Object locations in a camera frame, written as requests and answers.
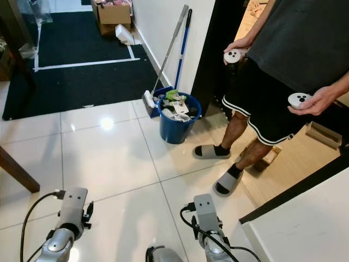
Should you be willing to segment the person left hand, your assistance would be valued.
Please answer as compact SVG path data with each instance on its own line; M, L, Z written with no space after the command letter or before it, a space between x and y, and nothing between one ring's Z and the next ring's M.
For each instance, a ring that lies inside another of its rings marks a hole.
M300 110L291 106L287 107L289 112L296 115L320 115L322 114L338 97L345 94L344 88L339 86L327 86L317 90L316 94L310 100L300 105Z

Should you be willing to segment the light wooden box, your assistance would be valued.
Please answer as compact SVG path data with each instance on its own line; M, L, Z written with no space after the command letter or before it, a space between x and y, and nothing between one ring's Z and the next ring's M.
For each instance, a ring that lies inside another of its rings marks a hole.
M310 122L306 135L315 140L331 147L332 149L339 149L342 145L342 135L334 132L327 127L324 127L316 122Z

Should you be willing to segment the white crumpled paper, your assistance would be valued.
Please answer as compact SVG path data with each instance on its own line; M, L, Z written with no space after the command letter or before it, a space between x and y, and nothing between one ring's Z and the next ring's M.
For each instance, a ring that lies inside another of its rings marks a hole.
M183 102L173 102L166 106L173 114L188 115L189 107Z

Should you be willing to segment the blue long handled dustpan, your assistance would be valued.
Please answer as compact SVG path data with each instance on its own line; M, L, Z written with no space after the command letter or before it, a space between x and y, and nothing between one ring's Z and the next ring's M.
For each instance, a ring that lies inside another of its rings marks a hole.
M173 45L173 41L174 41L175 37L178 35L179 29L181 28L182 21L184 21L184 19L185 19L184 36L183 36L183 39L182 39L181 51L179 53L177 75L176 75L176 80L175 80L175 83L174 83L174 87L167 86L167 87L162 87L162 88L159 88L159 89L155 89L158 86L158 84L159 84L159 80L157 80L155 82L154 88L153 88L153 90L151 92L150 100L148 100L148 102L151 104L151 111L149 113L150 118L155 118L155 117L160 115L160 109L159 109L159 107L156 104L156 102L160 102L160 100L162 100L162 98L160 98L159 96L160 95L165 95L166 92L169 92L171 90L178 90L179 82L180 82L180 79L181 79L182 65L184 63L185 46L187 45L187 40L188 40L188 37L189 37L191 17L192 17L192 9L189 8L188 5L185 5L185 7L183 8L183 12L182 12L181 18L180 18L179 22L177 23L176 32L174 33L174 37L172 38L170 47L168 47L168 52L170 52L171 47Z

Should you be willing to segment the white round handheld controller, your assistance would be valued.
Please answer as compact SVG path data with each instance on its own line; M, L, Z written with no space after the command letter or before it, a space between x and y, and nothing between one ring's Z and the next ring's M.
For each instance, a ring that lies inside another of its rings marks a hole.
M225 63L237 63L244 59L247 49L231 49L224 53Z
M296 109L301 110L303 109L302 104L307 102L307 100L311 100L312 95L304 94L304 93L294 93L290 94L289 97L287 97L287 102L289 102L289 105Z

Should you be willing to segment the person leg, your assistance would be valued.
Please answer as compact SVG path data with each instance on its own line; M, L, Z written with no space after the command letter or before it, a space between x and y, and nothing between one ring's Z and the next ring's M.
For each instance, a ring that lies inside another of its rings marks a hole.
M248 117L241 112L235 112L227 124L222 142L215 147L217 155L224 156L230 154L233 143L241 137L247 126Z
M250 142L247 147L243 150L240 158L234 163L234 167L242 173L247 167L254 165L255 163L262 160L271 150L272 145L266 145L259 139L255 138Z

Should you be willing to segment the green white wrapper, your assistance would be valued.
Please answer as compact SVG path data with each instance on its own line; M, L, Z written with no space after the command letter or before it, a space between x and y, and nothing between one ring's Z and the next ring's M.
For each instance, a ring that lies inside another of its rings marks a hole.
M165 93L165 100L168 102L184 102L186 99L187 97L180 94L178 90L170 90Z

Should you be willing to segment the black door frame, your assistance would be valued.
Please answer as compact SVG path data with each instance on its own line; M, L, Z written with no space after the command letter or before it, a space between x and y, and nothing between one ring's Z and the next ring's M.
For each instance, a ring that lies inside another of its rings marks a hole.
M249 0L213 0L212 15L190 94L202 105L202 115L232 87L230 69L224 65L224 50L237 35Z

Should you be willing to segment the dark wooden table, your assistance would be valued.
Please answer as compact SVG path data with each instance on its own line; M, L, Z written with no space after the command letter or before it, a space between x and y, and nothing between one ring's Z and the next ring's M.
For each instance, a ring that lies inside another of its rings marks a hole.
M22 73L28 86L27 94L22 98L19 108L15 110L15 115L22 115L27 111L28 102L35 95L37 83L27 67L25 58L22 57L20 48L27 46L34 49L37 46L30 35L25 17L21 13L17 1L0 0L0 29L2 37L8 43L8 50L15 60L14 71ZM35 194L40 191L40 184L2 147L0 148L0 167L30 193Z

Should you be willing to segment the person right hand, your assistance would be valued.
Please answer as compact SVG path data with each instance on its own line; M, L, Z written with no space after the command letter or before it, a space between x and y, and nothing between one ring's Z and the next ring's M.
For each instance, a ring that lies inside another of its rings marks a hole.
M224 55L226 55L229 52L232 52L234 49L240 49L243 51L244 54L249 51L249 48L251 47L252 43L254 42L254 39L251 37L244 37L240 38L238 40L235 40L233 43L230 43L227 48L224 50Z

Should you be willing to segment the grey slipper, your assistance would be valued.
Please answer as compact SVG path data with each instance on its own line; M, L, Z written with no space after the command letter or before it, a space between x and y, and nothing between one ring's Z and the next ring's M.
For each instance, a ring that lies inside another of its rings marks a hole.
M228 159L230 150L220 147L220 145L200 145L192 151L197 159Z
M217 195L227 197L232 194L242 177L242 170L232 165L213 185Z

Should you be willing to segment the grey t-shirt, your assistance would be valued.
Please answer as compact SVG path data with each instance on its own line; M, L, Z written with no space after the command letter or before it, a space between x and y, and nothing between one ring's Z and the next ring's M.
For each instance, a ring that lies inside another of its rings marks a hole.
M276 0L248 55L296 92L333 84L349 72L349 0Z

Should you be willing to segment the white counter black edge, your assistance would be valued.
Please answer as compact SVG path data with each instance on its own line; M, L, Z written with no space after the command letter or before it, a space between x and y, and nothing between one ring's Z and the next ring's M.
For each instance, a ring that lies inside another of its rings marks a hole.
M349 154L239 222L262 262L349 262Z

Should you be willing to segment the blue plastic bucket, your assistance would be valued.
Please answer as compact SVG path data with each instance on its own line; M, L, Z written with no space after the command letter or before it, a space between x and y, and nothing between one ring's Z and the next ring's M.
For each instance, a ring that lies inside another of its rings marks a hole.
M165 100L165 95L161 102L159 102L160 137L165 142L171 144L183 143L192 130L192 127L194 127L195 122L202 117L202 106L200 102L192 97L192 95L183 92L179 93L187 97L183 103L190 109L188 115L175 114L170 109L167 109L166 106L172 102Z

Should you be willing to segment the black shorts white stripes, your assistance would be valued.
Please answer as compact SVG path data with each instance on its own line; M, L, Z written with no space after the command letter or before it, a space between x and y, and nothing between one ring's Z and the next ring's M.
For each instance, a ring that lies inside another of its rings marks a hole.
M303 125L321 116L330 107L317 116L296 115L287 109L290 106L287 102L289 95L304 93L313 96L317 90L333 84L346 72L349 72L349 62L335 68L331 68L329 63L312 65L306 76L314 79L303 80L301 87L292 89L249 60L242 67L237 85L224 95L222 102L225 107L248 117L247 127L254 130L257 139L275 146L294 136Z

